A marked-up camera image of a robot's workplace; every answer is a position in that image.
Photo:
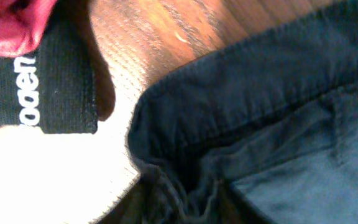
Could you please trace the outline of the navy blue shorts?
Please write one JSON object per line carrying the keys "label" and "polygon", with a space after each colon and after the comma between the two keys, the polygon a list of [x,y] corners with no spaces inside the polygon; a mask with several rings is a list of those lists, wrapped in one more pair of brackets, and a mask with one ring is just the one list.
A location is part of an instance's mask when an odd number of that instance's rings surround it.
{"label": "navy blue shorts", "polygon": [[173,71],[127,145],[140,179],[102,223],[358,224],[358,1]]}

